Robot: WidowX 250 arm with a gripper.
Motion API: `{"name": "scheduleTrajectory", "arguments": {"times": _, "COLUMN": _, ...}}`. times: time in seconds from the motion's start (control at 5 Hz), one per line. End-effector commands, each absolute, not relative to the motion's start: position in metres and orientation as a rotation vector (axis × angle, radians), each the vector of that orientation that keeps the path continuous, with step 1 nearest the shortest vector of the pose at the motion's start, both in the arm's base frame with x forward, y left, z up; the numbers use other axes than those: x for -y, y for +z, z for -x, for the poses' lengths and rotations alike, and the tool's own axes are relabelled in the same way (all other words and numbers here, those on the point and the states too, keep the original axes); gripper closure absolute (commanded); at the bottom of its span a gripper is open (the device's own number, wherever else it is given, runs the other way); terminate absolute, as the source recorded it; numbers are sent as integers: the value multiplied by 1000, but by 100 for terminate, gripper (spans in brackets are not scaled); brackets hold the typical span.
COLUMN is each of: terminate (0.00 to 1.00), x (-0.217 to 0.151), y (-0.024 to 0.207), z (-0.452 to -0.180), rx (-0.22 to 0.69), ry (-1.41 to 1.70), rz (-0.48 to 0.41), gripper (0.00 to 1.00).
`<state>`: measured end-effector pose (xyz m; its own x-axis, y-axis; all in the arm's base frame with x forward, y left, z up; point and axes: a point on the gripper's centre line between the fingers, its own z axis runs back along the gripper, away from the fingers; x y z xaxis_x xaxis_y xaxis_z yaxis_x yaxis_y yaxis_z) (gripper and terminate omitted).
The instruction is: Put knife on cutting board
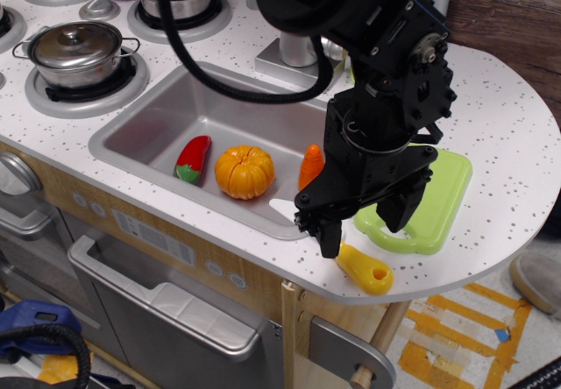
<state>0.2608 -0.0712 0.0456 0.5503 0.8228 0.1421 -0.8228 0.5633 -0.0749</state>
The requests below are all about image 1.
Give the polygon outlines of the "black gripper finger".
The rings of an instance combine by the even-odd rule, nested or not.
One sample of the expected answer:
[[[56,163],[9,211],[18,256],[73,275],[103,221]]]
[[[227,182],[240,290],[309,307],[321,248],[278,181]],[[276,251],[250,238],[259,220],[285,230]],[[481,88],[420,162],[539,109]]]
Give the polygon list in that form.
[[[296,213],[295,224],[302,232],[307,232],[319,244],[324,258],[335,258],[339,253],[342,230],[341,221],[323,215]]]
[[[377,204],[377,214],[391,232],[395,233],[407,225],[429,182],[430,170],[421,170],[400,182],[391,195]]]

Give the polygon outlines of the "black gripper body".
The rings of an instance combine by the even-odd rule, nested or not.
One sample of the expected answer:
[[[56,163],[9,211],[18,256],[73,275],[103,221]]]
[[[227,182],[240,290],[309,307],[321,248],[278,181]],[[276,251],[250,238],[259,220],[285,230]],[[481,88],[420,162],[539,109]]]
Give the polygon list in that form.
[[[393,96],[358,89],[336,94],[325,119],[325,166],[295,197],[296,213],[343,221],[383,201],[414,173],[430,170],[431,178],[438,152],[405,118]]]

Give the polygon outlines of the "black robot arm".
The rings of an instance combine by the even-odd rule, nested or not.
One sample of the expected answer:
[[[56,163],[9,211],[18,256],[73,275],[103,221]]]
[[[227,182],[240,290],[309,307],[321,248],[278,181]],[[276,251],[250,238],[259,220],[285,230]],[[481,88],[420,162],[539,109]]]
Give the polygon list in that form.
[[[339,252],[342,222],[375,205],[401,230],[430,181],[455,93],[445,18],[430,0],[256,0],[265,20],[321,36],[349,54],[351,89],[328,102],[322,172],[296,197],[296,223],[326,258]]]

